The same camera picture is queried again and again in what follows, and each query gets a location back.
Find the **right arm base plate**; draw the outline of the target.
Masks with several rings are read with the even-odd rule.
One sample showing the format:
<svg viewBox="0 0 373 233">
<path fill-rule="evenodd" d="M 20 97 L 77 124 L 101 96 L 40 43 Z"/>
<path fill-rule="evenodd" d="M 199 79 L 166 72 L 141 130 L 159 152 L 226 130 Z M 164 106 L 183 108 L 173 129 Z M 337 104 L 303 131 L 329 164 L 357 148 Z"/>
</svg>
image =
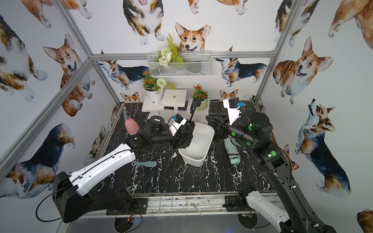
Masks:
<svg viewBox="0 0 373 233">
<path fill-rule="evenodd" d="M 222 205 L 227 212 L 239 211 L 264 211 L 265 203 L 256 199 L 254 196 L 238 194 L 236 196 L 225 196 L 225 203 Z"/>
</svg>

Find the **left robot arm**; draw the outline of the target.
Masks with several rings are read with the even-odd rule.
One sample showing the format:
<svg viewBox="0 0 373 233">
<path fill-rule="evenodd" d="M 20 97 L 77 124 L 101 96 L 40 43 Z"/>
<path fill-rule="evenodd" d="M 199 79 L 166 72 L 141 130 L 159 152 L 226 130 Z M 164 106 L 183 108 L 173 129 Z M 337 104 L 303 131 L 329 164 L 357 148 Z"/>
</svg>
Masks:
<svg viewBox="0 0 373 233">
<path fill-rule="evenodd" d="M 134 163 L 135 153 L 144 152 L 144 147 L 170 144 L 173 151 L 185 149 L 197 132 L 196 123 L 180 114 L 171 118 L 171 125 L 166 124 L 161 116 L 152 116 L 143 127 L 128 116 L 126 108 L 123 108 L 123 115 L 126 130 L 132 136 L 127 143 L 120 144 L 83 169 L 71 174 L 61 172 L 56 176 L 50 196 L 64 223 L 98 210 L 133 211 L 135 201 L 127 191 L 109 192 L 100 197 L 91 191 L 92 188 L 119 168 Z"/>
</svg>

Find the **mint green umbrella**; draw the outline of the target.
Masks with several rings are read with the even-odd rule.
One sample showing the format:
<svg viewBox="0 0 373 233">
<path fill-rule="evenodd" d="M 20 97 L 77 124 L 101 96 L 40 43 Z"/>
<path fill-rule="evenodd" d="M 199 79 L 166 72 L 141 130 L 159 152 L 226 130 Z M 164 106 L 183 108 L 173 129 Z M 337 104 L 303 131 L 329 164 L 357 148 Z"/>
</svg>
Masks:
<svg viewBox="0 0 373 233">
<path fill-rule="evenodd" d="M 237 145 L 235 144 L 232 137 L 228 137 L 224 140 L 224 146 L 229 157 L 229 161 L 231 165 L 237 165 L 241 162 L 241 156 L 237 149 Z"/>
</svg>

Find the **white plastic storage box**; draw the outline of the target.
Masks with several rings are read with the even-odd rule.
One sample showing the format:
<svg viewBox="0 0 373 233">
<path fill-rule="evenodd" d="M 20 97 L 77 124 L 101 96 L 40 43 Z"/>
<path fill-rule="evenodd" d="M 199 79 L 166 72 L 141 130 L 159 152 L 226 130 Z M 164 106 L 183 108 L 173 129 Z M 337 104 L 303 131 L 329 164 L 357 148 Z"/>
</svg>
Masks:
<svg viewBox="0 0 373 233">
<path fill-rule="evenodd" d="M 211 126 L 196 122 L 190 145 L 179 149 L 184 162 L 197 168 L 201 167 L 207 157 L 214 134 L 215 131 Z"/>
</svg>

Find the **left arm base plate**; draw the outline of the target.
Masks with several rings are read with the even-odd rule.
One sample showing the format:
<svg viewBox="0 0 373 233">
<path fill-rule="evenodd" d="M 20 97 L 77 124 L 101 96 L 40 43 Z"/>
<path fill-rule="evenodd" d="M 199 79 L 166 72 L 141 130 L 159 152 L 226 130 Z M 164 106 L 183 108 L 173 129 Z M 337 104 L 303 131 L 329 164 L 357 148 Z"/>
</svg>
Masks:
<svg viewBox="0 0 373 233">
<path fill-rule="evenodd" d="M 139 213 L 141 215 L 146 214 L 148 206 L 147 198 L 136 198 L 131 201 L 127 201 L 124 206 L 119 209 L 107 209 L 107 216 L 118 216 L 118 215 L 129 215 Z"/>
</svg>

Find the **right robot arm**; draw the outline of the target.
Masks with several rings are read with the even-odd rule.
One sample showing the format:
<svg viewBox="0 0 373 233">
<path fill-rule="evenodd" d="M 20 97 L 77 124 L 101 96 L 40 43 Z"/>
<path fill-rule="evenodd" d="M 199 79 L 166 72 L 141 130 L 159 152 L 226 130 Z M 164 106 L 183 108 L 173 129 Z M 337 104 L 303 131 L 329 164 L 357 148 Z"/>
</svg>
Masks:
<svg viewBox="0 0 373 233">
<path fill-rule="evenodd" d="M 334 233 L 313 211 L 292 176 L 291 164 L 285 153 L 271 140 L 273 126 L 269 118 L 258 112 L 250 112 L 248 121 L 229 122 L 227 116 L 207 116 L 206 120 L 215 132 L 226 138 L 231 136 L 243 147 L 254 165 L 275 188 L 285 210 L 281 210 L 261 196 L 259 191 L 244 194 L 251 209 L 259 212 L 280 233 Z"/>
</svg>

